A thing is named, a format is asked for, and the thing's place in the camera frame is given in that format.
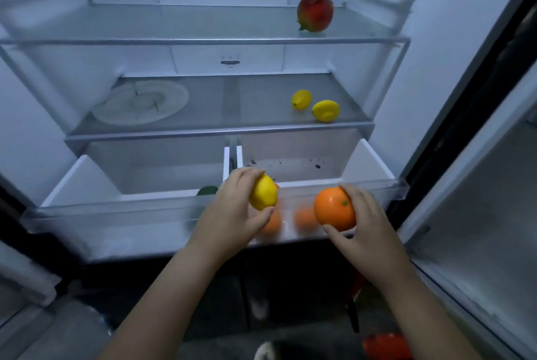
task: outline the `person's left arm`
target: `person's left arm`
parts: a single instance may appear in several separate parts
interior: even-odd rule
[[[273,207],[248,218],[248,198],[264,171],[234,170],[201,215],[187,245],[170,260],[97,360],[174,359],[207,285],[269,221]]]

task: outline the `yellow lemon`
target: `yellow lemon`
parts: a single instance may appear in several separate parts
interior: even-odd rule
[[[256,180],[250,194],[250,204],[256,210],[263,210],[265,207],[276,206],[278,201],[278,189],[271,177],[263,174]]]
[[[312,102],[312,93],[309,90],[299,90],[293,94],[291,104],[295,110],[304,110]]]
[[[330,123],[339,115],[339,104],[332,100],[322,100],[312,108],[316,119],[322,123]]]

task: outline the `white plate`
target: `white plate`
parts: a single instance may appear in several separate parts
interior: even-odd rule
[[[138,125],[165,119],[189,101],[185,86],[170,81],[127,82],[112,90],[111,96],[91,112],[111,125]]]

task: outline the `person's right arm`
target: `person's right arm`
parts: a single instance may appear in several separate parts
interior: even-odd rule
[[[342,184],[357,224],[352,239],[323,226],[341,253],[385,297],[416,360],[478,360],[480,356],[421,282],[403,244],[375,198]]]

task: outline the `orange fruit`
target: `orange fruit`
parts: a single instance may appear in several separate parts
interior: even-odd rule
[[[302,206],[293,213],[293,222],[298,231],[313,231],[319,227],[313,207]]]
[[[280,210],[276,207],[276,210],[274,210],[274,212],[272,213],[270,220],[265,225],[265,227],[261,229],[259,235],[271,236],[277,234],[281,229],[281,223],[282,221]]]
[[[315,217],[321,224],[329,224],[339,231],[356,226],[352,201],[340,188],[326,188],[319,192],[313,203]]]

